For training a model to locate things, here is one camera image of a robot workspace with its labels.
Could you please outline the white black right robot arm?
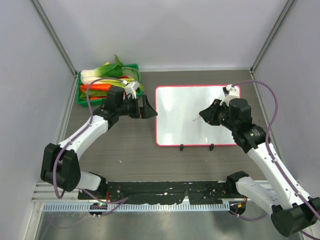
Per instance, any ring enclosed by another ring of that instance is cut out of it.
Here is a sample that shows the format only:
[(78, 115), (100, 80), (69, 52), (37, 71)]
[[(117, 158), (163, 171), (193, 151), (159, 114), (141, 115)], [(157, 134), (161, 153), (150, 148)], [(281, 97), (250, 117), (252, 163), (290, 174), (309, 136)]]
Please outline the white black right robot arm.
[(226, 193), (233, 198), (243, 195), (252, 200), (270, 216), (276, 230), (289, 237), (320, 220), (320, 199), (311, 197), (294, 180), (264, 129), (253, 123), (251, 113), (243, 98), (229, 103), (215, 99), (199, 116), (211, 126), (230, 130), (235, 143), (257, 164), (272, 187), (268, 190), (239, 171), (227, 177)]

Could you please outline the pink framed whiteboard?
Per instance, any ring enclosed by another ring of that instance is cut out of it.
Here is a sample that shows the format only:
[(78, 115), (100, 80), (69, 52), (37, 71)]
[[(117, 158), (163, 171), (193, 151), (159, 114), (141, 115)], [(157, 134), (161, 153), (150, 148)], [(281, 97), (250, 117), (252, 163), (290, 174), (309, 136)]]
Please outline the pink framed whiteboard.
[(222, 100), (225, 84), (163, 85), (155, 89), (155, 142), (160, 147), (235, 146), (230, 130), (211, 126), (199, 117), (215, 99)]

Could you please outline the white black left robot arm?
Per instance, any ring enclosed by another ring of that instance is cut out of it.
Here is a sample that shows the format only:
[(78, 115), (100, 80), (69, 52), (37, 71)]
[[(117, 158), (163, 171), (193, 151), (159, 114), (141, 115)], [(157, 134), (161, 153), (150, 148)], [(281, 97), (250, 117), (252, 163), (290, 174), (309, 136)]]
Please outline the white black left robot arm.
[(59, 144), (48, 144), (43, 153), (40, 178), (53, 185), (57, 198), (63, 192), (81, 190), (92, 198), (102, 199), (107, 193), (106, 178), (80, 169), (79, 160), (87, 148), (107, 133), (122, 116), (132, 119), (149, 119), (157, 112), (145, 94), (138, 100), (129, 88), (111, 86), (100, 107), (90, 111), (88, 121), (74, 134)]

